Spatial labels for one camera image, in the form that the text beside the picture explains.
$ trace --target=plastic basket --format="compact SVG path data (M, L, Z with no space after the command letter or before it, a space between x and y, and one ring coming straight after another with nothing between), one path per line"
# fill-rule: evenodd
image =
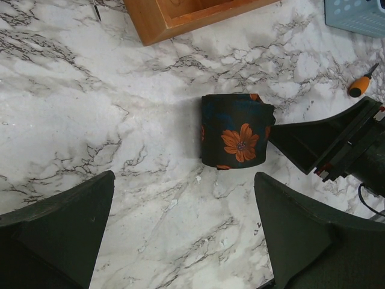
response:
M325 0L326 25L385 37L385 0Z

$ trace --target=flower center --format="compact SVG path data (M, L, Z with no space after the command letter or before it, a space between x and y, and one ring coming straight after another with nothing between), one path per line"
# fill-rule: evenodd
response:
M246 148L246 143L244 141L241 141L236 145L237 150L243 151Z

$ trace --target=folded cloth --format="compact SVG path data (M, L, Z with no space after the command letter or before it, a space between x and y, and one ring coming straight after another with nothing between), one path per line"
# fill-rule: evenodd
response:
M264 163L273 112L257 94L202 96L202 162L220 170Z

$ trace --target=black cable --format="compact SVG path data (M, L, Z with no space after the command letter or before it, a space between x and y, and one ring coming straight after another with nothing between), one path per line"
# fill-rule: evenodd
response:
M365 185L364 184L360 184L359 186L359 198L360 198L360 201L361 203L363 203L365 205L366 208L368 208L369 210L371 210L373 213L376 213L377 215L380 215L380 216L383 216L385 217L384 214L381 214L380 212L376 211L375 209L373 209L372 207L370 207L363 199L362 197L362 192L361 192L361 188L364 187L365 188Z

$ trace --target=wooden tray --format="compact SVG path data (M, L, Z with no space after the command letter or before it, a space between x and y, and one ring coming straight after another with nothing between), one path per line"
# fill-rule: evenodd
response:
M279 0L124 0L144 45L151 45Z

